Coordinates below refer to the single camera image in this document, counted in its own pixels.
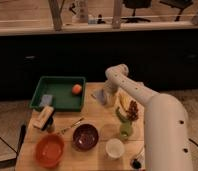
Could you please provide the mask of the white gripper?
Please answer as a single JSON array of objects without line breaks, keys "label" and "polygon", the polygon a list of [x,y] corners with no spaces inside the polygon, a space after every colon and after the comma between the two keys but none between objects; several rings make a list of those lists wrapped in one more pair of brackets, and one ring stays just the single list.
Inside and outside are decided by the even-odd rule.
[{"label": "white gripper", "polygon": [[103,95],[105,99],[105,105],[107,107],[112,107],[115,102],[116,102],[116,89],[109,89],[109,88],[104,88],[103,89]]}]

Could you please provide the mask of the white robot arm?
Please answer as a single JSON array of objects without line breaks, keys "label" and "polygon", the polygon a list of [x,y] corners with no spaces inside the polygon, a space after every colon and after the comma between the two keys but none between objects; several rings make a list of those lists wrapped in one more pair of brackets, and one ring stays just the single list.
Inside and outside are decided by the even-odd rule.
[{"label": "white robot arm", "polygon": [[146,171],[193,171],[188,140],[188,114],[172,95],[156,92],[128,77],[125,64],[105,71],[105,101],[118,88],[144,107],[144,149]]}]

